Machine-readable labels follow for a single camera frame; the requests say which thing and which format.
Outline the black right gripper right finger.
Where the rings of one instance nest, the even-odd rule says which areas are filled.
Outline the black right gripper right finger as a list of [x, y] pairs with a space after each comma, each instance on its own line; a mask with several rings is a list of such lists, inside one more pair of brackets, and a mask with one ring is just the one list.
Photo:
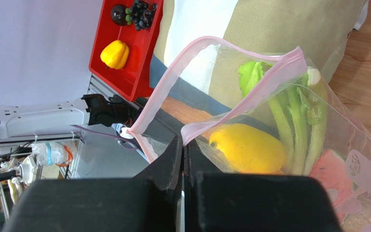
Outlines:
[[184, 148], [187, 232], [339, 232], [326, 191], [310, 177], [219, 170], [196, 142]]

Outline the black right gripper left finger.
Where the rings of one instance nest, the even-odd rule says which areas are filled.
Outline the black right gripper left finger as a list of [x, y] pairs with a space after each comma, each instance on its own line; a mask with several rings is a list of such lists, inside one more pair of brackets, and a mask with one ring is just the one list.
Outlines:
[[132, 178], [39, 180], [13, 207], [5, 232], [178, 232], [182, 140]]

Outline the yellow mango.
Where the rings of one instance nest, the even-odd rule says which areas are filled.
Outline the yellow mango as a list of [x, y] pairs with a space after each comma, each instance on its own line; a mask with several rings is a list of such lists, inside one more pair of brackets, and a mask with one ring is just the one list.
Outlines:
[[240, 173], [276, 174], [287, 160], [280, 140], [241, 123], [215, 129], [209, 137], [209, 145], [221, 151], [228, 164]]

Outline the clear zip top bag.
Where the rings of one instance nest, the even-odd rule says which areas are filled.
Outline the clear zip top bag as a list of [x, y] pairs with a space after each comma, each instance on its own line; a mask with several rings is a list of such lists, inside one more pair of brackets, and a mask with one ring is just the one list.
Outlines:
[[192, 41], [164, 72], [139, 118], [121, 129], [149, 162], [163, 152], [158, 113], [175, 119], [220, 170], [304, 175], [326, 190], [345, 232], [371, 232], [371, 133], [297, 47], [281, 55], [214, 36]]

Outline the watermelon slice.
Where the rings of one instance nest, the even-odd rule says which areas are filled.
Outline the watermelon slice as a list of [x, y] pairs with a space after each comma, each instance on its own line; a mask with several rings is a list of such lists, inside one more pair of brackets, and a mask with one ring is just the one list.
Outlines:
[[337, 210], [353, 196], [353, 182], [347, 177], [345, 159], [332, 149], [326, 149], [312, 168], [310, 177], [317, 179], [325, 190], [337, 191], [331, 200], [333, 208]]

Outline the green celery bunch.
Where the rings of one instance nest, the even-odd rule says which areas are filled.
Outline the green celery bunch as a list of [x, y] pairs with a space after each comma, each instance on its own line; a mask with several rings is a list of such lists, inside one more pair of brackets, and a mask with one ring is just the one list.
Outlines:
[[269, 99], [280, 139], [288, 152], [288, 170], [308, 174], [322, 153], [327, 125], [327, 99], [321, 74], [309, 66], [294, 86]]

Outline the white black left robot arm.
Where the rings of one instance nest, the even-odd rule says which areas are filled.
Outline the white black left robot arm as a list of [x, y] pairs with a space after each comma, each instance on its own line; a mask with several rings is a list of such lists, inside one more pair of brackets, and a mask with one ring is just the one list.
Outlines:
[[47, 129], [134, 122], [139, 114], [138, 108], [118, 95], [107, 99], [101, 94], [86, 94], [51, 104], [0, 105], [0, 144]]

